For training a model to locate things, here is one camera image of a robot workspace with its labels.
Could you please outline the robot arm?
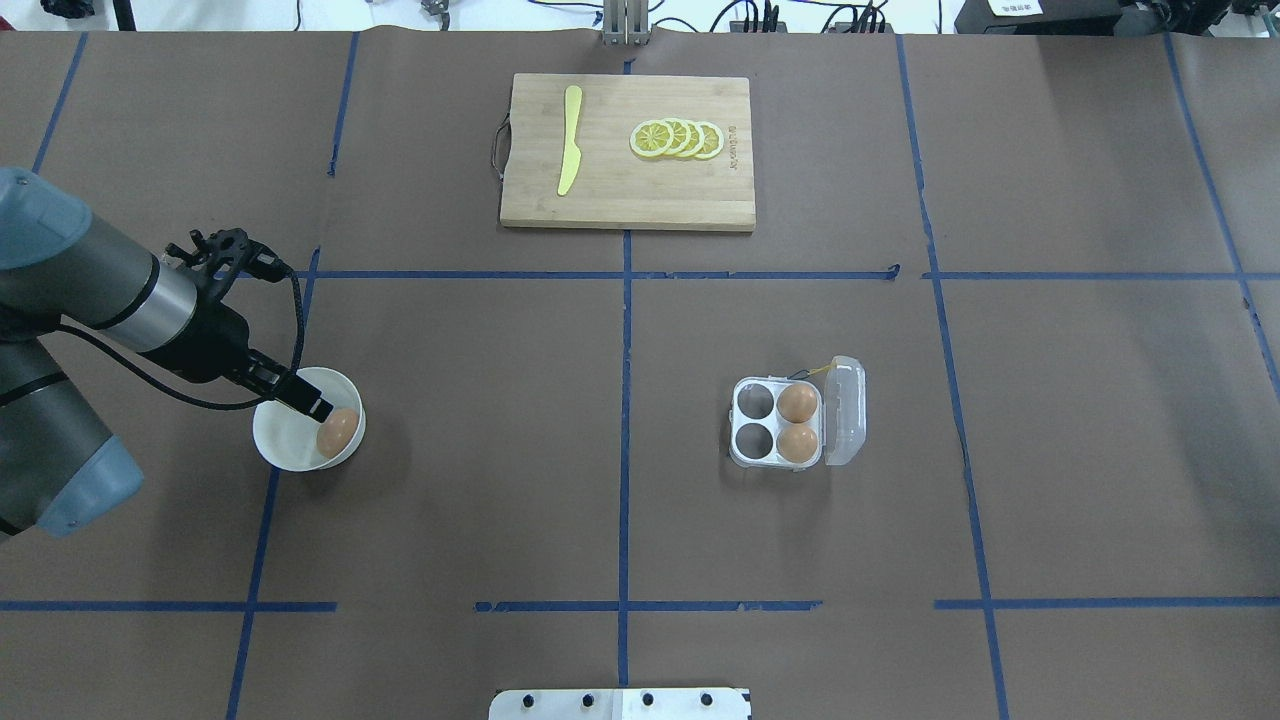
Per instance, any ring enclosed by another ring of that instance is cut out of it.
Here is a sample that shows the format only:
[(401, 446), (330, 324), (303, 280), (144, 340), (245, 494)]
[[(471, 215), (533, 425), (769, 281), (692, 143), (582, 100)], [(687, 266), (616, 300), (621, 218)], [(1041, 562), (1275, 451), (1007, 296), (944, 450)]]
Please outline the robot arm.
[(233, 413), (278, 401), (312, 421), (333, 413), (302, 378), (305, 329), (288, 363), (252, 348), (225, 296), (242, 277), (300, 277), (243, 229), (193, 231), (154, 254), (32, 170), (1, 173), (3, 537), (64, 537), (131, 498), (143, 474), (42, 338), (92, 345), (150, 387)]

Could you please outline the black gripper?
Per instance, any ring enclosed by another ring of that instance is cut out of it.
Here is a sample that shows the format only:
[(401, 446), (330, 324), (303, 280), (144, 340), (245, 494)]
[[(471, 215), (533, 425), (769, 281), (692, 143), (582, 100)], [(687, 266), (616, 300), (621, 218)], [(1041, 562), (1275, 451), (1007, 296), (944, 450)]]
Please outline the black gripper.
[(168, 343), (168, 369), (191, 383), (223, 378), (265, 400), (283, 404), (314, 421), (325, 421), (334, 405), (297, 370), (285, 369), (276, 380), (276, 363), (250, 347), (247, 320), (223, 301), (197, 293), (195, 313)]

